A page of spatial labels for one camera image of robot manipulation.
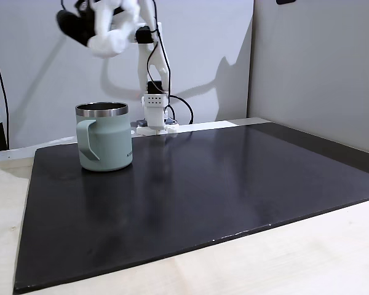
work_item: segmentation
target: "black connector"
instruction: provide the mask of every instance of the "black connector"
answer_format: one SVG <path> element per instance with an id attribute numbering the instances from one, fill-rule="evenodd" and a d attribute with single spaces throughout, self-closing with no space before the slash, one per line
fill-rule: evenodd
<path id="1" fill-rule="evenodd" d="M 152 44 L 153 38 L 149 26 L 142 26 L 141 28 L 137 29 L 137 32 L 135 33 L 135 39 L 137 40 L 138 44 Z"/>

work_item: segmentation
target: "black mat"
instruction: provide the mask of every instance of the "black mat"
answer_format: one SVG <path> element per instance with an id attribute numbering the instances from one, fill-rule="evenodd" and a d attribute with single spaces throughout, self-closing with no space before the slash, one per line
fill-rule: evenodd
<path id="1" fill-rule="evenodd" d="M 369 154 L 273 123 L 134 138 L 133 164 L 110 173 L 77 153 L 36 153 L 16 293 L 369 200 Z"/>

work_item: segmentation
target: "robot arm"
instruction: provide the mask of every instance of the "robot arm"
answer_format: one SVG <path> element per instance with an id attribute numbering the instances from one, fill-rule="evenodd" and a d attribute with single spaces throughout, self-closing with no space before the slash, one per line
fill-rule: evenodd
<path id="1" fill-rule="evenodd" d="M 78 0 L 76 7 L 81 18 L 63 10 L 58 13 L 59 26 L 65 34 L 86 45 L 95 56 L 115 57 L 129 43 L 138 43 L 138 77 L 145 93 L 142 105 L 148 126 L 139 127 L 137 132 L 150 135 L 172 129 L 173 125 L 166 125 L 169 65 L 161 44 L 161 24 L 156 22 L 154 0 Z M 140 17 L 146 24 L 139 23 Z M 149 48 L 150 44 L 153 44 L 153 50 Z M 161 83 L 148 82 L 151 65 L 159 72 Z"/>

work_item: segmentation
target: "mug handle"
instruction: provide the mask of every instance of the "mug handle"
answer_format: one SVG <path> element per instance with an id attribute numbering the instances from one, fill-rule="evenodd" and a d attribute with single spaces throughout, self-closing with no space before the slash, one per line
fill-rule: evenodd
<path id="1" fill-rule="evenodd" d="M 76 125 L 76 136 L 78 139 L 78 148 L 89 160 L 97 160 L 100 158 L 93 152 L 90 147 L 89 126 L 95 123 L 96 120 L 83 120 Z"/>

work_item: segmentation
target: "black cable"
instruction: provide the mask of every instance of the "black cable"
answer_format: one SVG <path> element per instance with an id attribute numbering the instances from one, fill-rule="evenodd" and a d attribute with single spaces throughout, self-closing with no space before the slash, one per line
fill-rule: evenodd
<path id="1" fill-rule="evenodd" d="M 189 124 L 192 124 L 194 122 L 194 113 L 192 112 L 192 108 L 191 108 L 190 104 L 188 104 L 188 102 L 185 101 L 184 99 L 182 99 L 180 97 L 177 97 L 176 95 L 171 95 L 171 97 L 174 97 L 177 100 L 180 100 L 182 103 L 184 103 L 189 108 L 190 113 L 191 113 L 191 120 L 190 120 Z"/>
<path id="2" fill-rule="evenodd" d="M 1 72 L 0 72 L 0 84 L 1 84 L 1 89 L 2 89 L 2 93 L 4 96 L 4 103 L 6 104 L 6 113 L 7 113 L 7 148 L 10 149 L 10 136 L 9 136 L 9 112 L 8 112 L 8 101 L 7 101 L 7 94 L 6 94 L 6 90 L 4 89 L 4 83 L 2 81 L 2 76 L 1 76 Z"/>
<path id="3" fill-rule="evenodd" d="M 175 120 L 175 111 L 173 110 L 173 107 L 169 104 L 169 105 L 167 106 L 167 108 L 170 108 L 170 110 L 172 111 L 172 119 L 174 119 L 174 120 Z"/>
<path id="4" fill-rule="evenodd" d="M 157 21 L 157 5 L 156 5 L 155 0 L 152 0 L 152 1 L 153 1 L 153 4 L 154 4 L 154 18 L 156 19 L 157 36 L 159 37 L 160 46 L 161 46 L 161 49 L 162 49 L 162 54 L 164 55 L 165 63 L 167 64 L 167 68 L 168 68 L 168 103 L 170 103 L 170 97 L 171 97 L 171 69 L 170 69 L 170 65 L 168 64 L 167 54 L 165 53 L 165 48 L 164 48 L 164 45 L 162 43 L 161 34 L 160 34 L 160 30 L 159 30 L 159 24 L 158 24 L 158 21 Z"/>
<path id="5" fill-rule="evenodd" d="M 156 51 L 156 49 L 157 49 L 157 46 L 158 46 L 158 45 L 159 45 L 159 43 L 157 42 L 157 43 L 156 43 L 156 46 L 154 46 L 154 48 L 153 48 L 152 52 L 150 53 L 150 55 L 149 55 L 149 57 L 148 57 L 148 61 L 146 62 L 146 69 L 148 70 L 148 75 L 149 75 L 149 77 L 150 77 L 150 79 L 151 79 L 151 81 L 152 81 L 153 85 L 155 86 L 155 88 L 157 88 L 157 89 L 158 89 L 158 91 L 160 91 L 160 92 L 162 92 L 162 93 L 166 93 L 165 91 L 163 91 L 162 89 L 160 89 L 160 88 L 156 85 L 155 81 L 154 81 L 154 80 L 153 80 L 153 78 L 152 78 L 152 75 L 150 75 L 150 72 L 149 72 L 149 62 L 150 62 L 150 59 L 151 59 L 151 57 L 152 57 L 153 53 Z"/>

